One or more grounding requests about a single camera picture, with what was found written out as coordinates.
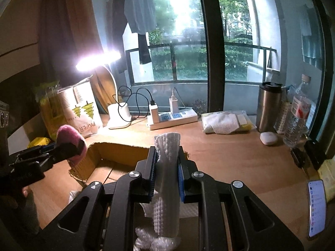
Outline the person hand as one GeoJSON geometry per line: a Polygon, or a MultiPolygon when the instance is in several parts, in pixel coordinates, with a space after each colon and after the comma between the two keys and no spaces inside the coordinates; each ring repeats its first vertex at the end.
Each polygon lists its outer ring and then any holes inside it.
{"type": "Polygon", "coordinates": [[[28,197],[29,192],[30,192],[30,188],[29,188],[28,186],[22,188],[22,194],[23,194],[23,196],[24,196],[25,198],[28,197]]]}

